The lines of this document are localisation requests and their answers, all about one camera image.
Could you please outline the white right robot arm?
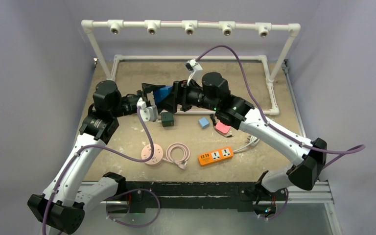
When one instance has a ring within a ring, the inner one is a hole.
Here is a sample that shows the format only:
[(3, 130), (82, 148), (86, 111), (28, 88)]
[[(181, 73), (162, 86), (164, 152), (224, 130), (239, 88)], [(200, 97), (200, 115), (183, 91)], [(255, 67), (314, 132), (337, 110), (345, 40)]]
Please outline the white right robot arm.
[(157, 104), (160, 110), (171, 113), (178, 106), (184, 112), (193, 106), (215, 111), (223, 124), (255, 136), (282, 153), (292, 166), (269, 171), (260, 178), (255, 192), (261, 199), (288, 186), (312, 190), (326, 164), (327, 143), (323, 139), (304, 138), (269, 120), (253, 104), (232, 95), (228, 81), (220, 73), (206, 73), (201, 85), (175, 81), (169, 94)]

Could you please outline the blue cube socket adapter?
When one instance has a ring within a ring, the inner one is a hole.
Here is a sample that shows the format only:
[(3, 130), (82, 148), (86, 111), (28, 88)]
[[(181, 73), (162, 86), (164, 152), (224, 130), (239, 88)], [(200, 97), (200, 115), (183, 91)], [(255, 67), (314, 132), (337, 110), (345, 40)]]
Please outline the blue cube socket adapter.
[(155, 104), (158, 105), (162, 100), (164, 100), (172, 91), (172, 86), (164, 86), (155, 91), (153, 91), (153, 98)]

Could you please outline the pink round socket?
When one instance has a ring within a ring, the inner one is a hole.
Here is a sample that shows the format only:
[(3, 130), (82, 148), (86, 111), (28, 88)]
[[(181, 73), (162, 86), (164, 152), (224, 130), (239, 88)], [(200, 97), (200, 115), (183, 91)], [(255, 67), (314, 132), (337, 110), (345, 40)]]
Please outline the pink round socket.
[(142, 149), (141, 158), (144, 160), (146, 165), (157, 165), (164, 158), (163, 148), (156, 143), (153, 145), (148, 144)]

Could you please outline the light blue USB charger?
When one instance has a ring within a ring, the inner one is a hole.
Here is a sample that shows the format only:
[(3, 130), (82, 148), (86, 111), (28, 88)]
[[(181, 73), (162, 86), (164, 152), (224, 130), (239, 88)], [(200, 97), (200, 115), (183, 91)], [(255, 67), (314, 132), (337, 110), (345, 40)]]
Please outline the light blue USB charger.
[(210, 122), (206, 117), (202, 117), (198, 120), (198, 124), (201, 127), (201, 129), (206, 129), (210, 126)]

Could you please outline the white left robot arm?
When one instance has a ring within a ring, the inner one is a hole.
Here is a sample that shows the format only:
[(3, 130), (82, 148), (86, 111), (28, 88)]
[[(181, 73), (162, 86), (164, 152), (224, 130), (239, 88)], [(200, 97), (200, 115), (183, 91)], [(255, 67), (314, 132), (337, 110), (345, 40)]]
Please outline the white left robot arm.
[(158, 111), (148, 99), (153, 86), (142, 84), (135, 94), (122, 95), (116, 82), (105, 80), (96, 85), (93, 101), (79, 128), (76, 142), (67, 160), (40, 194), (30, 196), (27, 204), (38, 221), (43, 235), (71, 235), (80, 227), (90, 210), (100, 202), (121, 200), (134, 193), (125, 177), (108, 172), (85, 190), (80, 186), (101, 151), (119, 155), (108, 147), (118, 129), (119, 117), (137, 115), (142, 125), (157, 118)]

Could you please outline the dark green cube plug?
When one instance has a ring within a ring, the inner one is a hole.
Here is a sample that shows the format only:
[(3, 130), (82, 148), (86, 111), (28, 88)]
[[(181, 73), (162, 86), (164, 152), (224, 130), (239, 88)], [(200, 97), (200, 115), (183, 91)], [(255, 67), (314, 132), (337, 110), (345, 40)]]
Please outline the dark green cube plug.
[(173, 115), (173, 113), (161, 112), (159, 118), (160, 118), (162, 127), (174, 126), (174, 115)]

